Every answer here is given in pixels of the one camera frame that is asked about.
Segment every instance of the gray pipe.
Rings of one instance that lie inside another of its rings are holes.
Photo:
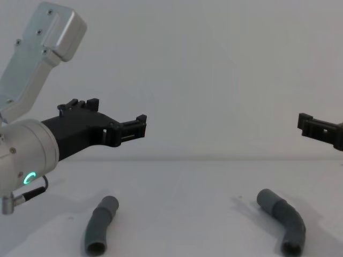
[[[113,196],[102,199],[88,223],[85,234],[85,251],[90,256],[99,256],[107,249],[106,231],[119,207],[118,200]]]
[[[300,256],[304,249],[306,228],[300,214],[269,189],[263,189],[257,195],[257,203],[286,228],[281,244],[285,256]]]

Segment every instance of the white table surface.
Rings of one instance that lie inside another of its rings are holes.
[[[342,165],[61,162],[48,175],[45,194],[11,216],[0,216],[0,256],[85,256],[84,230],[106,195],[117,197],[120,208],[108,229],[105,256],[280,256],[284,229],[256,204],[263,188],[302,215],[307,226],[303,256],[343,256]]]

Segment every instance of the curved gray pipe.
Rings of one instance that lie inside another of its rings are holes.
[[[269,189],[263,189],[257,195],[257,203],[286,228],[281,244],[285,256],[300,256],[305,245],[305,224],[300,214]]]
[[[88,223],[85,234],[85,251],[90,256],[99,256],[107,249],[106,231],[119,207],[118,200],[113,196],[102,199]]]

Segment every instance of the white wall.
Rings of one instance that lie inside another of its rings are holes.
[[[38,0],[0,1],[0,73]],[[343,120],[343,1],[61,0],[88,31],[26,117],[98,97],[146,138],[74,158],[339,157],[300,136],[299,112]]]

